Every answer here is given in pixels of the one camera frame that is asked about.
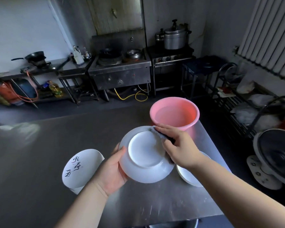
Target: person's left hand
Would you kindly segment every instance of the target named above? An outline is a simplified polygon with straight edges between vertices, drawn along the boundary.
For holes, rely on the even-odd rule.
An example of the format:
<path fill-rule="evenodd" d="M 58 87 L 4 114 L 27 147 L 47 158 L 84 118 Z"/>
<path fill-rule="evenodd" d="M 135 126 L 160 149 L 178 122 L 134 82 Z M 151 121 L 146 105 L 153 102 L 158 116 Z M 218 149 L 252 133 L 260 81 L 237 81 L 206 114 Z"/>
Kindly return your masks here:
<path fill-rule="evenodd" d="M 113 150 L 113 155 L 100 167 L 99 171 L 92 179 L 102 190 L 110 196 L 121 188 L 127 181 L 127 176 L 119 165 L 119 160 L 125 154 L 126 148 L 123 146 L 118 150 L 119 143 Z"/>

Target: white bowl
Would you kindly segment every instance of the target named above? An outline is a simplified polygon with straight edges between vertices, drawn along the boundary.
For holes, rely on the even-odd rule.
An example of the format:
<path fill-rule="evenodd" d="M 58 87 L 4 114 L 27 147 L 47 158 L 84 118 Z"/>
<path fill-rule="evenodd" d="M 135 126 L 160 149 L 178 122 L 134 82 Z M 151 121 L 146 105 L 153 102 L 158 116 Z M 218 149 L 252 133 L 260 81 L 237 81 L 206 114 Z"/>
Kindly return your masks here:
<path fill-rule="evenodd" d="M 62 182 L 72 192 L 78 194 L 94 175 L 103 160 L 103 155 L 96 149 L 80 151 L 64 167 Z"/>
<path fill-rule="evenodd" d="M 196 186 L 196 187 L 203 187 L 203 185 L 194 177 L 194 175 L 186 170 L 185 168 L 180 167 L 179 165 L 176 165 L 176 169 L 180 175 L 180 177 L 186 182 L 189 183 L 190 185 Z"/>
<path fill-rule="evenodd" d="M 164 150 L 161 138 L 150 131 L 152 126 L 140 126 L 129 131 L 120 142 L 127 152 L 119 161 L 121 168 L 135 181 L 154 183 L 164 179 L 174 164 Z"/>

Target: wok handle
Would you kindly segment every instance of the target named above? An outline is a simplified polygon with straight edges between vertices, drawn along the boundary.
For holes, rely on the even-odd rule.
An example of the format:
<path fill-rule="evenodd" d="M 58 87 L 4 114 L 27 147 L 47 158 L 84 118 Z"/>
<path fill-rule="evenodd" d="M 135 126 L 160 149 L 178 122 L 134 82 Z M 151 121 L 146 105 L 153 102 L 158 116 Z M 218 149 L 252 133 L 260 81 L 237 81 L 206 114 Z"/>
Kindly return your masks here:
<path fill-rule="evenodd" d="M 23 57 L 18 57 L 18 58 L 14 58 L 11 61 L 15 61 L 15 60 L 20 60 L 20 59 L 24 59 Z"/>

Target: radiator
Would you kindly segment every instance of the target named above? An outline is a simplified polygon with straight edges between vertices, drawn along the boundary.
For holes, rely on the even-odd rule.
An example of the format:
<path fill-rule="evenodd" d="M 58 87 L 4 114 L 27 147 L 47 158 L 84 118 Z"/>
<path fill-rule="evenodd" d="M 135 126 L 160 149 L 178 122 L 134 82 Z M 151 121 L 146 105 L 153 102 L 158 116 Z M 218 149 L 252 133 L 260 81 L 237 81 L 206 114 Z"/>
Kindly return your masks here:
<path fill-rule="evenodd" d="M 237 52 L 285 77 L 285 0 L 257 0 Z"/>

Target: white cable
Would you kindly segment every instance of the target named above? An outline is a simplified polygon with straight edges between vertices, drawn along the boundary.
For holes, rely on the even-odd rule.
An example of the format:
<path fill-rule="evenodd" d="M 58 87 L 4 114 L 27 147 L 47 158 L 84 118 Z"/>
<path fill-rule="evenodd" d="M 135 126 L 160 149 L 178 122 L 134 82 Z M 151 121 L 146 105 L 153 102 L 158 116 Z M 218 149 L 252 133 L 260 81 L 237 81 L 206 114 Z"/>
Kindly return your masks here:
<path fill-rule="evenodd" d="M 150 90 L 149 90 L 149 92 L 151 91 L 151 85 L 150 85 L 150 83 L 148 82 L 147 84 L 149 84 L 149 87 L 150 87 Z M 140 86 L 138 85 L 138 88 L 140 88 Z M 141 91 L 144 91 L 142 88 L 140 88 L 140 90 Z M 147 92 L 147 91 L 144 91 L 145 93 L 149 93 L 149 92 Z"/>

